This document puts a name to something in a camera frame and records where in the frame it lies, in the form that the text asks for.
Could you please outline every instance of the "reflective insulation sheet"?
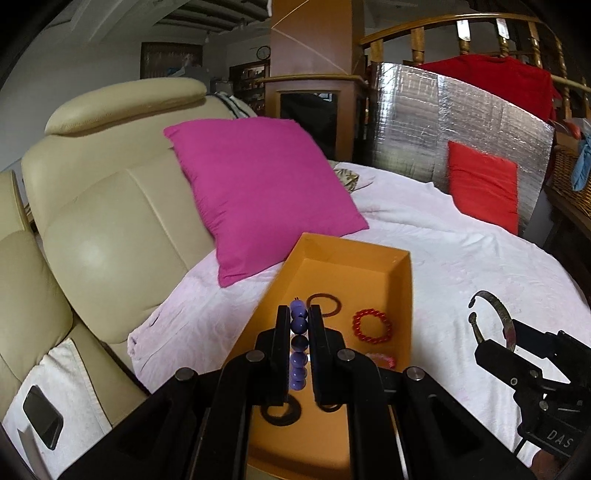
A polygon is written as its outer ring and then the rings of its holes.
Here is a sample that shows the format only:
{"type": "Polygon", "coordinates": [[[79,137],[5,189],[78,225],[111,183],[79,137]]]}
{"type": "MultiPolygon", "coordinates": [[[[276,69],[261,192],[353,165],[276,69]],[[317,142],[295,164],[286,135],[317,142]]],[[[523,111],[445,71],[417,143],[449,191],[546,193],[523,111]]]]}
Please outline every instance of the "reflective insulation sheet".
{"type": "Polygon", "coordinates": [[[459,80],[394,63],[374,63],[365,163],[447,193],[447,142],[519,165],[519,231],[530,220],[554,129],[521,108],[459,80]]]}

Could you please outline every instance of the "purple bead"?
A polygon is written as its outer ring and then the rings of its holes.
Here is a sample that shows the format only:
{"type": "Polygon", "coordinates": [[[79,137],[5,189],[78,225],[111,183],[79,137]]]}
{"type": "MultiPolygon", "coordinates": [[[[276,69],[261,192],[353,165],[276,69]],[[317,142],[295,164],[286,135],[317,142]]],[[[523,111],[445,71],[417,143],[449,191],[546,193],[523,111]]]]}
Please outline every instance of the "purple bead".
{"type": "Polygon", "coordinates": [[[301,300],[294,300],[290,303],[291,318],[294,320],[298,317],[306,318],[308,311],[306,310],[306,304],[301,300]]]}
{"type": "Polygon", "coordinates": [[[292,367],[303,368],[308,363],[308,356],[303,352],[295,352],[290,355],[290,363],[292,367]]]}
{"type": "Polygon", "coordinates": [[[290,372],[290,379],[301,382],[308,376],[308,370],[305,368],[292,368],[290,372]]]}
{"type": "Polygon", "coordinates": [[[295,335],[291,339],[291,347],[294,352],[305,352],[308,348],[308,339],[303,335],[295,335]]]}
{"type": "Polygon", "coordinates": [[[297,335],[302,335],[308,330],[308,322],[302,317],[296,317],[291,321],[291,331],[297,335]]]}
{"type": "Polygon", "coordinates": [[[290,380],[290,388],[292,390],[302,390],[306,386],[306,380],[302,380],[301,382],[297,380],[290,380]]]}

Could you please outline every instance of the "white wall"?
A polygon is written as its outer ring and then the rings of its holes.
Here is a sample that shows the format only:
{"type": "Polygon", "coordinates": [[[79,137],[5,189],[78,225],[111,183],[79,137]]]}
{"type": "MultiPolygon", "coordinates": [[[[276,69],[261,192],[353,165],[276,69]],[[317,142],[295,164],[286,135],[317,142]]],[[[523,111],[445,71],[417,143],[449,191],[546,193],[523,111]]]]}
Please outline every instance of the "white wall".
{"type": "Polygon", "coordinates": [[[141,43],[25,52],[0,90],[0,170],[43,137],[64,102],[106,85],[139,78],[141,43]]]}
{"type": "Polygon", "coordinates": [[[263,35],[257,38],[230,43],[227,46],[226,66],[230,68],[234,65],[257,61],[256,51],[264,45],[271,45],[270,35],[263,35]]]}
{"type": "Polygon", "coordinates": [[[211,42],[203,46],[203,66],[212,76],[227,80],[230,67],[257,61],[256,51],[270,44],[269,34],[232,43],[226,43],[223,36],[212,37],[211,42]]]}

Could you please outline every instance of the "wooden shelf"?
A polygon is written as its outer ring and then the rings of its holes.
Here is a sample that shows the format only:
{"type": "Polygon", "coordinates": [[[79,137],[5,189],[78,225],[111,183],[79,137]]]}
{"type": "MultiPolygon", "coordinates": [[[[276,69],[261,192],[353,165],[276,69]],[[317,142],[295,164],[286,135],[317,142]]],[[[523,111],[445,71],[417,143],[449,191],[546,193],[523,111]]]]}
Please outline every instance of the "wooden shelf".
{"type": "Polygon", "coordinates": [[[253,61],[250,63],[244,63],[242,65],[234,65],[230,67],[229,78],[234,87],[234,95],[237,98],[245,102],[250,108],[252,108],[257,115],[265,113],[265,85],[263,84],[264,79],[269,75],[270,63],[268,60],[253,61]],[[245,77],[245,72],[253,69],[261,69],[260,74],[255,76],[245,77]],[[252,99],[252,95],[260,95],[263,93],[262,99],[252,99]]]}

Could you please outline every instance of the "blue cloth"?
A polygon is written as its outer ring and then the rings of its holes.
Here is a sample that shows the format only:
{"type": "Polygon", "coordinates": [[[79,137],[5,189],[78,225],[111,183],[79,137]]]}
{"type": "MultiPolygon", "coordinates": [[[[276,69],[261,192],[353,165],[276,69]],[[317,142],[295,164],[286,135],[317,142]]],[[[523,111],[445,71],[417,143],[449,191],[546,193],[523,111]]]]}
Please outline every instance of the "blue cloth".
{"type": "Polygon", "coordinates": [[[579,159],[574,165],[570,176],[573,192],[580,192],[587,185],[589,171],[591,171],[591,137],[587,137],[579,144],[579,159]]]}

